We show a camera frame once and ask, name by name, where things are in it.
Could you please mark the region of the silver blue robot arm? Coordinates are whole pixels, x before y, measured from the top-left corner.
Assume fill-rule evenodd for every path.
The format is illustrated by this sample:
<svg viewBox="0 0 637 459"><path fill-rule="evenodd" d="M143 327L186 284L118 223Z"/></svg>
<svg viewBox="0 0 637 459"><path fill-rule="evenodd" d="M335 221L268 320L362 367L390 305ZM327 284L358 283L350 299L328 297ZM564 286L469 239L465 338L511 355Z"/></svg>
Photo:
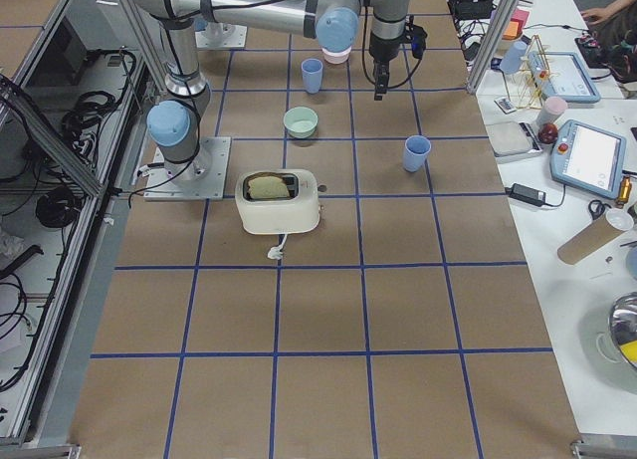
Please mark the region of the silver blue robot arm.
<svg viewBox="0 0 637 459"><path fill-rule="evenodd" d="M200 140L210 88L200 71L194 20L167 20L159 25L168 98L150 110L147 121L166 175L185 184L202 176L210 164Z"/></svg>
<svg viewBox="0 0 637 459"><path fill-rule="evenodd" d="M410 0L132 0L157 20L167 58L165 85L176 98L206 96L210 90L200 72L194 21L232 24L315 39L333 53L351 47L360 12L373 12L369 54L373 59L374 96L391 89L389 64L400 47L409 45L421 58L426 34L408 14Z"/></svg>

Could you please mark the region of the person hand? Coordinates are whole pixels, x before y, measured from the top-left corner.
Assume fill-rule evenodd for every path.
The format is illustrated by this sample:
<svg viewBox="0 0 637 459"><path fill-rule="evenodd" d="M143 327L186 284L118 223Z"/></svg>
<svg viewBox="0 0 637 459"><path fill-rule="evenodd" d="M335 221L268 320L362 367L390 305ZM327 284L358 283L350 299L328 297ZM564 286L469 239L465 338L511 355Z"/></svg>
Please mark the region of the person hand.
<svg viewBox="0 0 637 459"><path fill-rule="evenodd" d="M608 7L595 7L582 10L580 15L587 25L593 26L608 21L613 16L613 12Z"/></svg>

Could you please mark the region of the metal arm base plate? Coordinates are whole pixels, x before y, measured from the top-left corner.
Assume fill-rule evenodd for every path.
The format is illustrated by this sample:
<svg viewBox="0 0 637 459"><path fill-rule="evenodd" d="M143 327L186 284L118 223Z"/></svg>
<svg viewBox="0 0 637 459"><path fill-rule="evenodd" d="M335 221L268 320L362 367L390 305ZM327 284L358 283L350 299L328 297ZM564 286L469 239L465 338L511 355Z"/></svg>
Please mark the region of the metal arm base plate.
<svg viewBox="0 0 637 459"><path fill-rule="evenodd" d="M227 23L195 22L196 45L199 50L220 51L243 49L248 28Z"/></svg>
<svg viewBox="0 0 637 459"><path fill-rule="evenodd" d="M163 165L149 171L148 189L142 192L146 201L221 200L224 195L231 137L202 137L200 151L184 173L177 175L176 165L168 163L157 147L153 161Z"/></svg>

